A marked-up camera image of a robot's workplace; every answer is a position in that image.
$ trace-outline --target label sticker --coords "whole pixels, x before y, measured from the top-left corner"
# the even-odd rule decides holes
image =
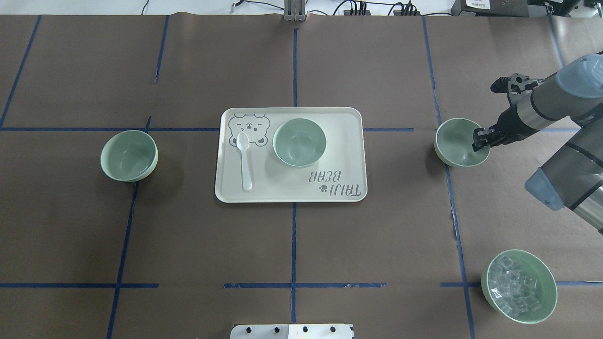
[[[490,0],[467,0],[467,6],[481,10],[490,9]]]

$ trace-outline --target blue tape line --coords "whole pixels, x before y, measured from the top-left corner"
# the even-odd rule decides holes
[[[31,50],[31,45],[34,42],[34,37],[36,36],[37,28],[40,26],[40,20],[42,20],[42,15],[38,15],[38,19],[36,20],[36,25],[34,26],[34,30],[31,32],[30,42],[27,44],[27,49],[25,49],[25,54],[23,55],[23,59],[21,60],[21,65],[19,65],[19,70],[17,71],[17,76],[14,78],[13,87],[10,89],[10,94],[8,94],[8,99],[6,100],[6,105],[4,106],[4,112],[2,113],[2,118],[0,118],[0,127],[4,125],[4,119],[6,119],[6,114],[8,113],[8,108],[10,107],[11,101],[13,101],[14,91],[17,89],[17,83],[19,82],[19,78],[21,77],[21,72],[23,72],[23,67],[25,66],[25,61],[27,60],[27,55],[29,55]]]
[[[440,282],[440,287],[482,287],[482,283],[480,282],[467,282],[466,284],[462,282]]]
[[[159,288],[159,284],[121,284],[120,288]]]
[[[593,286],[593,287],[603,287],[603,282],[599,281],[555,281],[557,286]],[[440,287],[463,287],[465,284],[462,282],[441,282]],[[466,284],[468,287],[482,287],[482,283],[480,282],[468,282]]]
[[[69,282],[0,282],[0,288],[115,288],[115,284]],[[159,288],[159,284],[122,284],[121,288]]]
[[[555,25],[553,25],[553,18],[550,14],[547,15],[547,17],[549,18],[549,25],[551,26],[551,33],[553,35],[553,45],[555,46],[557,57],[559,58],[561,67],[565,67],[565,62],[563,61],[563,57],[561,56],[561,50],[559,49],[559,43],[557,42],[557,34],[555,33]]]
[[[139,130],[145,131],[140,127],[0,127],[0,131],[127,131]],[[216,127],[150,127],[151,132],[219,132],[220,128]]]
[[[469,300],[469,284],[467,283],[467,273],[465,271],[465,260],[463,258],[463,245],[461,244],[461,234],[458,229],[458,219],[456,217],[456,204],[454,193],[452,192],[452,180],[450,178],[450,167],[446,167],[446,185],[448,186],[448,196],[450,197],[450,210],[452,212],[452,222],[456,235],[456,249],[458,251],[458,262],[461,266],[461,279],[463,280],[463,293],[465,294],[465,306],[467,307],[467,319],[469,321],[469,332],[471,338],[475,339],[475,327],[473,325],[473,313],[471,312],[471,301]]]
[[[293,30],[293,107],[297,107],[297,28]]]
[[[580,131],[580,128],[544,128],[540,131],[549,133],[576,133]]]
[[[219,132],[219,127],[151,127],[151,132]]]
[[[364,132],[414,132],[414,128],[363,128]]]
[[[386,282],[296,282],[295,288],[382,288]],[[224,284],[224,288],[291,288],[289,282],[243,282]]]
[[[295,267],[297,262],[297,203],[293,203],[292,213],[292,231],[291,231],[291,323],[294,324],[297,321],[295,314],[295,300],[296,300],[296,288],[297,288],[297,269]]]
[[[386,282],[298,282],[297,288],[382,288]]]
[[[603,282],[587,282],[587,281],[556,281],[557,286],[596,286],[603,287]]]
[[[431,77],[431,89],[434,93],[435,111],[437,112],[438,126],[439,126],[442,124],[442,117],[440,115],[440,103],[438,103],[438,98],[435,95],[434,65],[431,62],[431,49],[429,47],[429,36],[427,34],[427,21],[425,20],[424,16],[422,16],[421,19],[423,20],[423,34],[425,35],[425,48],[427,49],[427,63],[429,64],[429,75]]]
[[[52,282],[2,282],[0,288],[115,288],[115,284],[72,284]]]
[[[113,335],[113,323],[115,322],[115,313],[119,301],[119,289],[121,288],[121,279],[124,275],[125,256],[128,252],[128,242],[130,241],[130,230],[132,228],[132,219],[134,216],[134,204],[138,195],[138,182],[134,183],[134,193],[132,193],[132,202],[130,204],[130,215],[128,216],[128,226],[125,228],[124,247],[121,250],[121,260],[119,262],[119,271],[117,273],[117,283],[115,283],[115,294],[113,295],[113,306],[111,307],[111,317],[109,318],[109,328],[107,330],[107,339]]]
[[[429,75],[431,76],[431,88],[434,93],[434,105],[437,113],[438,125],[442,124],[442,117],[440,114],[440,104],[438,103],[438,97],[435,93],[435,75],[434,66],[431,60],[431,49],[429,47],[429,34],[427,31],[427,21],[425,17],[421,17],[423,21],[423,34],[425,35],[425,48],[427,50],[427,62],[429,64]],[[456,249],[458,250],[458,261],[461,266],[461,277],[463,279],[463,293],[465,294],[465,306],[467,307],[467,320],[469,321],[469,332],[471,339],[475,339],[475,327],[473,325],[473,313],[471,312],[471,302],[469,300],[469,288],[467,286],[467,274],[465,272],[465,262],[463,259],[463,247],[461,245],[461,235],[458,230],[458,220],[456,219],[456,204],[454,200],[454,193],[452,192],[452,181],[450,179],[450,168],[448,165],[444,165],[446,168],[446,184],[448,185],[448,195],[450,197],[450,210],[452,211],[452,221],[456,233]]]
[[[159,58],[157,59],[157,70],[155,71],[155,79],[153,83],[157,83],[157,79],[159,79],[159,71],[161,70],[161,59],[163,58],[163,47],[165,46],[165,36],[168,33],[168,22],[169,15],[165,16],[165,23],[163,24],[163,37],[161,38],[161,47],[159,48]]]
[[[145,133],[149,133],[149,126],[151,125],[151,117],[147,119],[147,125],[145,126]]]
[[[291,288],[289,282],[244,282],[224,284],[224,288]]]
[[[2,131],[127,131],[127,130],[139,130],[142,131],[144,128],[126,128],[126,127],[2,127]]]

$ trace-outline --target white mounting plate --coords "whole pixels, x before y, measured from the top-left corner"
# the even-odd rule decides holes
[[[304,168],[283,163],[272,145],[274,131],[295,118],[316,122],[327,139],[320,160]],[[251,191],[241,181],[241,130],[250,141]],[[215,194],[225,203],[354,202],[367,195],[362,117],[353,108],[232,108],[222,114],[219,138]]]
[[[353,325],[293,324],[293,325],[237,325],[230,339],[354,339]]]

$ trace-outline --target bowl of ice cubes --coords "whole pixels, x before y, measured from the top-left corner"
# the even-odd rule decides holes
[[[549,268],[532,253],[506,250],[482,273],[488,303],[522,324],[545,321],[557,305],[557,284]]]

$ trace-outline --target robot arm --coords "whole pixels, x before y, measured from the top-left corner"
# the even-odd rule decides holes
[[[507,92],[511,107],[495,125],[474,131],[473,149],[521,141],[571,117],[581,130],[525,187],[553,211],[568,207],[603,234],[603,55],[585,55],[545,80],[501,78],[492,90]]]

